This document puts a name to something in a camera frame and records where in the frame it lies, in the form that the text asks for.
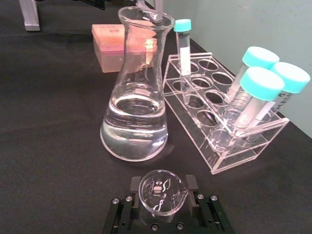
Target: clear acrylic rack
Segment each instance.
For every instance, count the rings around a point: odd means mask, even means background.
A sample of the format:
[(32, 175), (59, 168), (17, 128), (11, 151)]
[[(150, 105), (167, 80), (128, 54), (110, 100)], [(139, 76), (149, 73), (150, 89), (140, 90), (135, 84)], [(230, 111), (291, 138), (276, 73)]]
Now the clear acrylic rack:
[[(186, 133), (206, 161), (211, 173), (216, 174), (245, 162), (256, 159), (289, 122), (273, 114), (268, 122), (251, 128), (230, 132), (234, 136), (226, 151), (218, 152), (210, 147), (208, 135), (217, 124), (226, 128), (221, 114), (227, 107), (226, 92), (234, 77), (212, 53), (191, 54), (191, 80), (184, 80), (189, 89), (181, 91), (178, 55), (168, 58), (164, 76), (164, 95)], [(189, 103), (184, 103), (187, 96)], [(244, 139), (259, 135), (256, 143), (247, 144)]]

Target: small beaker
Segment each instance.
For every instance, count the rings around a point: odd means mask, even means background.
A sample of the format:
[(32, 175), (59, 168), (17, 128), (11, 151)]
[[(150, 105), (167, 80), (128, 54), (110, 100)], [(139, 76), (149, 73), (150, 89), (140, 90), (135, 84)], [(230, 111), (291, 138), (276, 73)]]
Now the small beaker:
[(141, 201), (140, 218), (142, 222), (171, 222), (175, 213), (183, 206), (188, 189), (174, 173), (155, 170), (146, 174), (138, 190)]

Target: metal stand leg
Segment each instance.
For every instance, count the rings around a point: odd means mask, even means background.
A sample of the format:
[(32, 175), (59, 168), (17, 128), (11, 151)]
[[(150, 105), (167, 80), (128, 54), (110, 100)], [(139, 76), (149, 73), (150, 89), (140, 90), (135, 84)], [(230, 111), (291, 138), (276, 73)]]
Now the metal stand leg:
[(37, 6), (34, 0), (19, 0), (27, 31), (40, 31)]
[(163, 12), (162, 0), (155, 0), (155, 10)]

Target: light green wall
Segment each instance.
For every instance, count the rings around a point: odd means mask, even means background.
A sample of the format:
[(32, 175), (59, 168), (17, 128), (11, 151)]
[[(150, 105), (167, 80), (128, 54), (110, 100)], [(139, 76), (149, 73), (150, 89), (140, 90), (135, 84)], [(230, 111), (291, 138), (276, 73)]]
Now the light green wall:
[[(234, 73), (246, 49), (257, 45), (312, 74), (311, 0), (163, 0), (163, 6), (175, 19), (191, 19), (192, 39)], [(281, 113), (312, 137), (312, 82)]]
[(148, 2), (150, 5), (154, 6), (154, 0), (145, 0), (146, 2)]

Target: glass beaker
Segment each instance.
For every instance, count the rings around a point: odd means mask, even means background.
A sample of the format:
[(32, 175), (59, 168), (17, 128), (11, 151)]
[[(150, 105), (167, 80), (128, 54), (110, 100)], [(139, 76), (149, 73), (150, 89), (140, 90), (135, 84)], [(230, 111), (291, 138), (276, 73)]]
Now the glass beaker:
[(183, 206), (188, 189), (174, 173), (155, 170), (143, 177), (138, 195), (142, 204), (140, 218), (147, 225), (157, 221), (170, 222)]
[(144, 161), (165, 146), (168, 132), (161, 61), (174, 19), (162, 12), (124, 7), (125, 51), (101, 127), (105, 148), (126, 161)]

